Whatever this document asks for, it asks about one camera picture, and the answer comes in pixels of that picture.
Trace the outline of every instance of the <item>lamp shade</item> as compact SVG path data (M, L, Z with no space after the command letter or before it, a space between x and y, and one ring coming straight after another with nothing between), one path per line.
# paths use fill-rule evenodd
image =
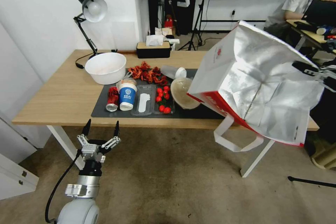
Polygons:
M107 13L107 4L104 0L79 0L85 19L89 22L99 22Z

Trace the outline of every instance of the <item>person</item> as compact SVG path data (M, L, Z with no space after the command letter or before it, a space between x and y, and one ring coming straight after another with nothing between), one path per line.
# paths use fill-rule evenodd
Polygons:
M267 17L264 30L285 40L290 25L287 19L302 19L304 12L312 0L286 0L270 16Z

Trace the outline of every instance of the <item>red can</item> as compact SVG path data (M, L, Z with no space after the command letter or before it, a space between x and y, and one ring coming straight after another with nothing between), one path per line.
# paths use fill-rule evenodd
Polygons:
M110 112L116 111L118 109L118 99L119 93L117 87L110 87L110 89L108 90L106 110Z

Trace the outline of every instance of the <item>floor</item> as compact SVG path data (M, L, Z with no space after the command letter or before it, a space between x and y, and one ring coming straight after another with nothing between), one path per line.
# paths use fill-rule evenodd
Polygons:
M202 49L215 41L207 40ZM78 145L76 135L82 129L64 129ZM108 140L112 134L111 128L93 127L89 137ZM211 130L122 128L120 137L102 168L99 224L335 223L335 189L287 180L290 175L335 183L335 171L314 166L303 148L275 143L252 173L241 178L240 167L250 153L221 147ZM230 130L226 137L244 145L254 134ZM40 177L37 190L0 201L0 223L44 223L50 192L70 162L50 137L21 163ZM77 175L73 168L59 186L51 218L70 201L64 190Z
M227 33L203 33L201 35L202 38L202 44L198 46L198 36L195 35L193 42L196 50L199 51L208 51L213 47L220 39L225 37ZM185 45L191 38L191 33L188 35L181 35L176 36L176 38L180 39L180 44L176 45L176 50L180 49L183 45Z

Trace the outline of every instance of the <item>bag handle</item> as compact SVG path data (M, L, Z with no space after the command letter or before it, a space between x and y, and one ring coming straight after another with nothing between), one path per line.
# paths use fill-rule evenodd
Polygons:
M222 137L224 132L227 131L230 128L230 126L233 124L234 121L235 121L235 119L233 118L233 116L231 116L230 114L227 114L225 119L220 123L220 125L213 132L213 135L215 136L216 143L224 146L225 148L227 148L227 149L229 149L233 152L245 152L245 151L249 151L249 150L259 146L260 144L262 144L264 142L263 136L257 135L257 137L255 138L255 140L252 143L246 145L244 148L240 148L238 145L236 145L236 144L232 143L231 141Z

